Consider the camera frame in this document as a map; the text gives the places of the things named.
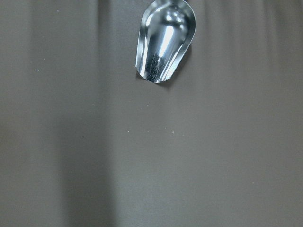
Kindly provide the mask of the metal scoop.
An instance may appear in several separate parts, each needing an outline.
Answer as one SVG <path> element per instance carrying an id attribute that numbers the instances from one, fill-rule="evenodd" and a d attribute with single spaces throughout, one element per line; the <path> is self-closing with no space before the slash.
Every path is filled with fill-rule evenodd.
<path id="1" fill-rule="evenodd" d="M 184 0 L 155 0 L 145 10 L 135 67 L 152 83 L 165 82 L 185 56 L 196 32 L 196 17 Z"/>

